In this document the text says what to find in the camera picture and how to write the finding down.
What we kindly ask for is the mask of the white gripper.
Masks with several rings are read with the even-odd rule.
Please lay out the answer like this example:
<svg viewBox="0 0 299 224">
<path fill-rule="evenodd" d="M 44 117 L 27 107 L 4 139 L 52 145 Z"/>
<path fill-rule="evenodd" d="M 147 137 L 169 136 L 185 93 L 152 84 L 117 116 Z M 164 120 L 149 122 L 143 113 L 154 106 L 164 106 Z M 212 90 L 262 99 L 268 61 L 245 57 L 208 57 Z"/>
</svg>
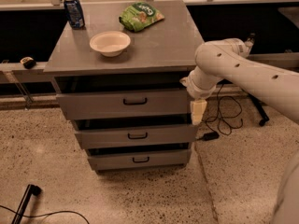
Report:
<svg viewBox="0 0 299 224">
<path fill-rule="evenodd" d="M 203 90 L 195 85 L 188 77 L 184 77 L 179 81 L 185 88 L 188 94 L 194 99 L 191 101 L 191 118 L 193 125 L 199 125 L 206 111 L 206 99 L 211 96 L 216 87 L 208 90 Z"/>
</svg>

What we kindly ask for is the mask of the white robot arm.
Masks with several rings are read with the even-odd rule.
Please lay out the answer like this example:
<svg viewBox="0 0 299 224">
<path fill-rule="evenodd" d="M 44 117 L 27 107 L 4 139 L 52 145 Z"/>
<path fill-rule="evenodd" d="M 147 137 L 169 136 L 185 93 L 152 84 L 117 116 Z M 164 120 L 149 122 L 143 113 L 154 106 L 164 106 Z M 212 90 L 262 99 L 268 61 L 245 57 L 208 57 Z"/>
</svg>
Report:
<svg viewBox="0 0 299 224">
<path fill-rule="evenodd" d="M 192 122 L 196 102 L 205 101 L 226 79 L 299 124 L 299 74 L 248 59 L 253 43 L 238 38 L 208 41 L 194 53 L 195 68 L 180 82 L 193 98 Z M 278 188 L 270 224 L 299 224 L 299 152 L 288 162 Z"/>
</svg>

